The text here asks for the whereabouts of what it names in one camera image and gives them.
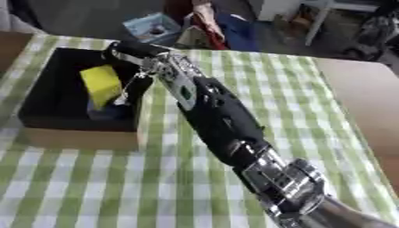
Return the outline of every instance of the cardboard box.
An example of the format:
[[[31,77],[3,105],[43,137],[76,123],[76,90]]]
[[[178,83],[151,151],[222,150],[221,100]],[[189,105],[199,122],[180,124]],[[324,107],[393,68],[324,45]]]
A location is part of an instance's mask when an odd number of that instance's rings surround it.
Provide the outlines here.
[[[92,120],[88,93],[79,72],[106,64],[101,52],[58,48],[30,91],[19,117],[33,145],[51,148],[127,149],[137,146],[141,97],[131,97],[123,118]],[[138,68],[116,67],[122,84]]]

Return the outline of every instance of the checkered tablecloth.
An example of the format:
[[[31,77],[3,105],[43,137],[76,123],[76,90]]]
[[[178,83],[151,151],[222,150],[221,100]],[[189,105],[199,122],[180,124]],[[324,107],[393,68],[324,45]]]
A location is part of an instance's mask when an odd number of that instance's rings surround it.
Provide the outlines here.
[[[0,227],[274,227],[160,83],[143,99],[139,151],[55,150],[21,138],[16,114],[54,48],[107,43],[36,36],[0,79]],[[312,58],[187,54],[241,98],[286,161],[310,160],[333,196],[399,224],[396,196]]]

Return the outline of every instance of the box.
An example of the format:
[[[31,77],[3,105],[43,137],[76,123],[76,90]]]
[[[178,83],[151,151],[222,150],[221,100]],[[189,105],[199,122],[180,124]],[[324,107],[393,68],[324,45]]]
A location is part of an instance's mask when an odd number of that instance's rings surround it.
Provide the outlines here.
[[[19,118],[33,145],[78,149],[135,149],[141,97],[122,119],[91,120],[88,93],[79,72],[106,62],[100,51],[58,48],[23,103]],[[129,64],[115,68],[122,85],[137,72]]]
[[[142,43],[170,45],[182,29],[174,20],[158,12],[140,19],[125,21],[127,30]]]

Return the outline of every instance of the yellow sponge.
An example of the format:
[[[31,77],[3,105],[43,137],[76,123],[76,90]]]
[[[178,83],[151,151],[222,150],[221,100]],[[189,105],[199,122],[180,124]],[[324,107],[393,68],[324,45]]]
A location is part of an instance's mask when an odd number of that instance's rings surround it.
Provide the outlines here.
[[[117,73],[109,65],[82,70],[80,75],[96,110],[101,110],[107,101],[122,93]]]

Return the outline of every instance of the robotic hand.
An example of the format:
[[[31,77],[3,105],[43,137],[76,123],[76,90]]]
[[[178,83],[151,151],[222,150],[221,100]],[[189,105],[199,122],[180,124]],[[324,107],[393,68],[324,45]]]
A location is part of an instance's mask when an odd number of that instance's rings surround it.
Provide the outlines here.
[[[232,167],[281,228],[395,227],[328,196],[321,174],[306,160],[285,164],[240,100],[186,56],[160,46],[121,42],[111,44],[103,58],[111,64],[131,62],[141,66],[139,74],[159,79],[209,150]]]

